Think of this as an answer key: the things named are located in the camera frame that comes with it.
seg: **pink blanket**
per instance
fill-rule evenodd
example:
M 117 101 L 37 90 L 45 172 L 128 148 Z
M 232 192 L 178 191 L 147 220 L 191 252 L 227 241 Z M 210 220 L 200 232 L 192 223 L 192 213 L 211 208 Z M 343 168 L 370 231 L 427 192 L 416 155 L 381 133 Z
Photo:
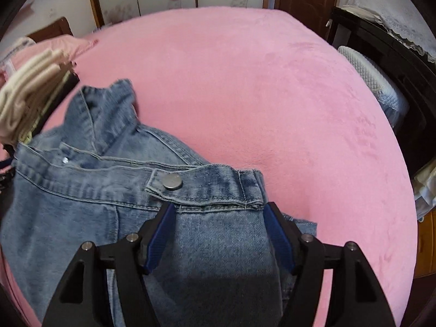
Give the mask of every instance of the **pink blanket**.
M 271 10 L 173 10 L 96 37 L 76 60 L 81 84 L 131 79 L 143 123 L 211 162 L 260 169 L 269 200 L 317 222 L 321 241 L 356 241 L 400 324 L 416 257 L 413 192 L 383 111 L 345 58 Z M 316 326 L 330 283 L 326 273 Z

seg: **white quilted cover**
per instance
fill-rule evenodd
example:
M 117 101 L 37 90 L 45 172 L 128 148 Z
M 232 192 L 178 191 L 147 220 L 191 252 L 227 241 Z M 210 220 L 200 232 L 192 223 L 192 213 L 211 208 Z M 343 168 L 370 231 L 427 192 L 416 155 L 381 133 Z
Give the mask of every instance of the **white quilted cover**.
M 338 51 L 354 66 L 379 103 L 389 106 L 403 117 L 406 115 L 409 108 L 406 98 L 375 62 L 345 46 L 339 47 Z

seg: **blue denim garment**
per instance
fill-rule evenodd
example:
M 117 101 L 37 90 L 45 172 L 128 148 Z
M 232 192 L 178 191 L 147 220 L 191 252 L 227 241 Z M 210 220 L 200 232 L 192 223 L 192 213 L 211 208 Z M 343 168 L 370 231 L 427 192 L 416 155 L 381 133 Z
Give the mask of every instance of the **blue denim garment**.
M 276 325 L 292 279 L 265 231 L 262 174 L 210 164 L 139 123 L 133 101 L 128 80 L 84 87 L 61 127 L 17 150 L 14 202 L 0 241 L 38 318 L 82 242 L 116 242 L 170 201 L 177 206 L 175 231 L 159 266 L 144 277 L 161 325 Z M 162 185 L 168 172 L 182 177 L 181 188 Z M 314 223 L 296 223 L 315 234 Z M 114 323 L 123 326 L 112 271 L 108 289 Z

